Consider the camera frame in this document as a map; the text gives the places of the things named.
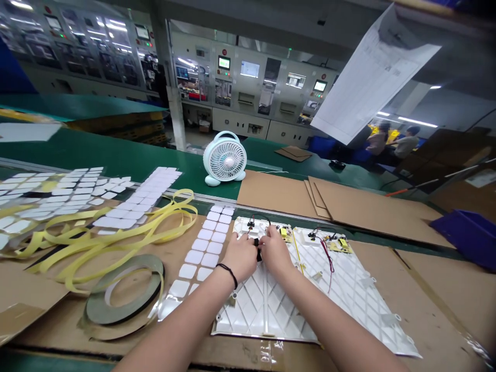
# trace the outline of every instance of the hand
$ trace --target hand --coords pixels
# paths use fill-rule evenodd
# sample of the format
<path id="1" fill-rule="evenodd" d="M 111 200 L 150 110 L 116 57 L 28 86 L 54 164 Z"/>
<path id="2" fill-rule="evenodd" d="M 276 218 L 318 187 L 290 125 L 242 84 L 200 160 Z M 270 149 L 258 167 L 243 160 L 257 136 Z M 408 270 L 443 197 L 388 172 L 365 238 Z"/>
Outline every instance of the hand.
<path id="1" fill-rule="evenodd" d="M 258 247 L 262 250 L 265 265 L 276 280 L 295 268 L 288 247 L 274 225 L 269 226 L 267 235 L 259 240 Z"/>
<path id="2" fill-rule="evenodd" d="M 238 239 L 238 233 L 231 235 L 231 240 L 227 246 L 226 255 L 221 263 L 229 267 L 238 283 L 244 282 L 253 275 L 257 268 L 257 247 L 253 244 L 255 240 L 249 238 L 248 234 L 243 234 Z"/>

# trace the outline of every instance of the black tape roll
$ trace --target black tape roll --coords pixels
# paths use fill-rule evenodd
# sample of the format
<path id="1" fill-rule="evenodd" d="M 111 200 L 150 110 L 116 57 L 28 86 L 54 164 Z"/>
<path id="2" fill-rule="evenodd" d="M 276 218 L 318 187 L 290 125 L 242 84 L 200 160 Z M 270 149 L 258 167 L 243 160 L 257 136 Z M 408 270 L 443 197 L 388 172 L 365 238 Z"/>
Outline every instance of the black tape roll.
<path id="1" fill-rule="evenodd" d="M 134 301 L 119 307 L 110 305 L 110 293 L 117 283 L 112 283 L 120 276 L 127 275 L 130 272 L 148 268 L 152 272 L 150 284 L 146 291 L 136 298 Z M 129 259 L 126 263 L 119 268 L 104 275 L 102 279 L 95 285 L 95 289 L 99 291 L 92 292 L 86 301 L 85 312 L 88 319 L 93 323 L 103 326 L 112 324 L 119 324 L 128 319 L 131 319 L 136 314 L 140 313 L 146 308 L 155 298 L 160 291 L 161 278 L 165 275 L 164 264 L 161 259 L 154 255 L 139 255 Z"/>

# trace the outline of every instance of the person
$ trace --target person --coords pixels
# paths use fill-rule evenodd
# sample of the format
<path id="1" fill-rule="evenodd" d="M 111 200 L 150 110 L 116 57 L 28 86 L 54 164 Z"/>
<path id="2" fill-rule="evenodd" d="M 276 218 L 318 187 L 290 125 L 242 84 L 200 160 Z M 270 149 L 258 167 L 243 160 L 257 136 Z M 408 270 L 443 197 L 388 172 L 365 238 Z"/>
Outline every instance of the person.
<path id="1" fill-rule="evenodd" d="M 235 288 L 257 268 L 254 240 L 233 233 L 221 264 L 186 299 L 158 323 L 114 372 L 186 371 L 196 347 Z M 274 225 L 259 241 L 269 272 L 312 327 L 340 371 L 408 371 L 368 330 L 358 324 L 296 269 Z"/>
<path id="2" fill-rule="evenodd" d="M 395 163 L 399 164 L 401 160 L 406 158 L 412 150 L 419 144 L 417 134 L 420 132 L 419 126 L 411 126 L 407 129 L 405 137 L 392 141 L 388 145 L 398 145 L 397 148 L 391 148 L 391 155 Z"/>
<path id="3" fill-rule="evenodd" d="M 389 121 L 383 120 L 379 125 L 379 133 L 373 134 L 368 138 L 369 146 L 366 148 L 372 155 L 378 156 L 386 147 L 386 142 L 389 137 L 389 128 L 391 124 Z"/>

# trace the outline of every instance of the fan grille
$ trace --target fan grille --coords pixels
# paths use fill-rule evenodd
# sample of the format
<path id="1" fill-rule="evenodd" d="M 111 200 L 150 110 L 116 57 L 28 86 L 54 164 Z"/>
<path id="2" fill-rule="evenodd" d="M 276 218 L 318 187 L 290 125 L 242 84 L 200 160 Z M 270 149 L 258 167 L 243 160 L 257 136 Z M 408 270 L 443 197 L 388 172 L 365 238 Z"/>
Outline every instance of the fan grille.
<path id="1" fill-rule="evenodd" d="M 214 147 L 209 159 L 210 170 L 220 180 L 236 178 L 243 170 L 246 154 L 237 142 L 222 142 Z"/>

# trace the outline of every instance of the white fan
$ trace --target white fan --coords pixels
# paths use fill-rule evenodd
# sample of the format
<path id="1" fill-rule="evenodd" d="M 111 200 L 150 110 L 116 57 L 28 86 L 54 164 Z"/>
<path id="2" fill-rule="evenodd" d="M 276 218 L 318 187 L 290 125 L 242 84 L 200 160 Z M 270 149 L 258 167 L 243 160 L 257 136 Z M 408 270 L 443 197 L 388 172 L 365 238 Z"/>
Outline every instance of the white fan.
<path id="1" fill-rule="evenodd" d="M 221 138 L 223 134 L 229 134 L 234 139 Z M 205 178 L 208 186 L 218 186 L 226 181 L 242 181 L 246 176 L 246 151 L 238 136 L 229 131 L 216 135 L 205 149 L 203 165 L 209 174 Z"/>

